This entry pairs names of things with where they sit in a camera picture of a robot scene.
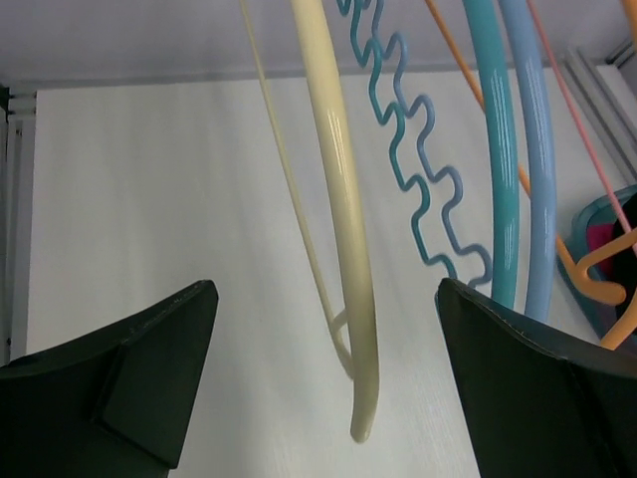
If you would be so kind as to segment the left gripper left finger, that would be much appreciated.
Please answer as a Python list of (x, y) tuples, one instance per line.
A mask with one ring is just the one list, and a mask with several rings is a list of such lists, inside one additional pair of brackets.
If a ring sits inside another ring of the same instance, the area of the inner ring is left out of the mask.
[(1, 368), (4, 477), (165, 477), (177, 468), (215, 323), (197, 281)]

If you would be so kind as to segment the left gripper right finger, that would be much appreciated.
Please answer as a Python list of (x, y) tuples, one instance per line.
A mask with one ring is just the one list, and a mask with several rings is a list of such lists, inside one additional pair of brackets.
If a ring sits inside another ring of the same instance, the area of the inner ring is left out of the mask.
[(436, 305), (484, 477), (633, 477), (636, 358), (453, 279)]

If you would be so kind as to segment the cream plastic hanger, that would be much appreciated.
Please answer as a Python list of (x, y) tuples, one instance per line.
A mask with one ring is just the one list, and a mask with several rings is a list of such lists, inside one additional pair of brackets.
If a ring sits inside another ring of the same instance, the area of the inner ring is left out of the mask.
[(334, 231), (344, 308), (329, 302), (307, 218), (286, 151), (262, 62), (255, 62), (294, 212), (310, 262), (327, 329), (338, 360), (353, 383), (349, 433), (370, 435), (379, 397), (376, 309), (356, 163), (339, 71), (326, 15), (319, 1), (292, 4), (302, 50)]

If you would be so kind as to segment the black trousers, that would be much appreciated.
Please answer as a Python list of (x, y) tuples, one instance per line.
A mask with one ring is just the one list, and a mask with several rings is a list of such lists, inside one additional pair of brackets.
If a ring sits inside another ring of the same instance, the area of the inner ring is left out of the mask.
[[(633, 194), (622, 206), (624, 215), (632, 229), (637, 225), (637, 198)], [(637, 259), (631, 248), (625, 249), (611, 258), (612, 278), (611, 282), (620, 284), (626, 292), (626, 300), (615, 307), (616, 318), (620, 319), (628, 308), (636, 291)]]

